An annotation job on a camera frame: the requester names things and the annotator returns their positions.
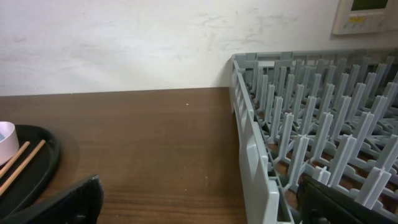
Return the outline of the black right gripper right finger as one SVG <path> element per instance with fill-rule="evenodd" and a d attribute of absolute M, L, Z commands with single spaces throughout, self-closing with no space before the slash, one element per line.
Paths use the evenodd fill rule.
<path fill-rule="evenodd" d="M 304 177 L 296 194 L 303 224 L 396 224 L 397 222 L 370 210 L 345 194 L 321 182 Z"/>

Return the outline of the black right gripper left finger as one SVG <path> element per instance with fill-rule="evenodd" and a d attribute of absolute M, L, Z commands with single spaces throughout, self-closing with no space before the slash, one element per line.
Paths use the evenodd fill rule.
<path fill-rule="evenodd" d="M 51 198 L 1 220 L 3 224 L 96 223 L 104 202 L 98 175 L 80 180 Z"/>

